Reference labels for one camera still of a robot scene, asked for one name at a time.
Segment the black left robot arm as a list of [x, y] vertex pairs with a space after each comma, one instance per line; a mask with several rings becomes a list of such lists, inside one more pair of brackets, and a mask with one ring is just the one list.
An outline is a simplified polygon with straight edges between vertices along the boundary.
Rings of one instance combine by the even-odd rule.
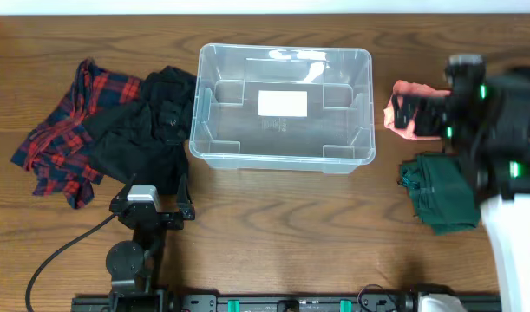
[[111, 312], [166, 312], [173, 310], [173, 295], [156, 283], [168, 231], [184, 228], [195, 219], [187, 176], [180, 176], [177, 211], [163, 212], [153, 185], [127, 182], [111, 200], [109, 210], [134, 232], [133, 238], [114, 245], [106, 256], [111, 276]]

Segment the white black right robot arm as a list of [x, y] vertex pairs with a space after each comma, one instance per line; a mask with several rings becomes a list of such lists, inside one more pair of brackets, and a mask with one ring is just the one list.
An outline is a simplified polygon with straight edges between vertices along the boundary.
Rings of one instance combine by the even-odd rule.
[[397, 82], [384, 125], [438, 153], [401, 164], [399, 183], [435, 233], [482, 225], [502, 311], [530, 311], [530, 66], [489, 75], [479, 55], [455, 55], [448, 90]]

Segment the dark green garment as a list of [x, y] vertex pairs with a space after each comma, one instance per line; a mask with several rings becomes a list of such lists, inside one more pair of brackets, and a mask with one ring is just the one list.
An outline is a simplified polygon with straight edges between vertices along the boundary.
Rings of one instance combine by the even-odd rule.
[[420, 153], [401, 163], [398, 185], [407, 189], [415, 216], [436, 235], [476, 228], [481, 213], [474, 191], [461, 174], [457, 158]]

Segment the salmon pink garment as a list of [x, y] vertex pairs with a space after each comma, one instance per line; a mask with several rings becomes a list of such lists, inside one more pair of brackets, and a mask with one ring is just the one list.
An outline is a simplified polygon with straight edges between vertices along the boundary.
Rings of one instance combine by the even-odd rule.
[[395, 127], [395, 112], [391, 100], [395, 94], [399, 94], [398, 102], [402, 104], [402, 94], [403, 95], [417, 95], [424, 97], [445, 97], [450, 95], [449, 90], [437, 90], [429, 85], [407, 82], [399, 80], [395, 83], [392, 88], [392, 95], [389, 98], [387, 107], [383, 110], [384, 127], [398, 134], [406, 140], [414, 141], [425, 141], [425, 140], [439, 140], [439, 136], [417, 136], [415, 135], [415, 121], [411, 120], [405, 129], [399, 129]]

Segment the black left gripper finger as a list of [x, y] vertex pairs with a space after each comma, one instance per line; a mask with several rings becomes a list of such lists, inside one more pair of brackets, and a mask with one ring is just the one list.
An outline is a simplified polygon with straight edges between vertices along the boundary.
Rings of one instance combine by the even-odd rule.
[[188, 178], [186, 174], [180, 177], [178, 191], [176, 193], [176, 205], [179, 212], [193, 212], [193, 201], [188, 190]]
[[134, 181], [136, 178], [136, 174], [134, 173], [131, 178], [128, 180], [128, 182], [121, 188], [121, 190], [113, 197], [111, 200], [112, 203], [117, 203], [120, 201], [127, 201], [127, 196], [129, 194], [129, 191], [131, 190]]

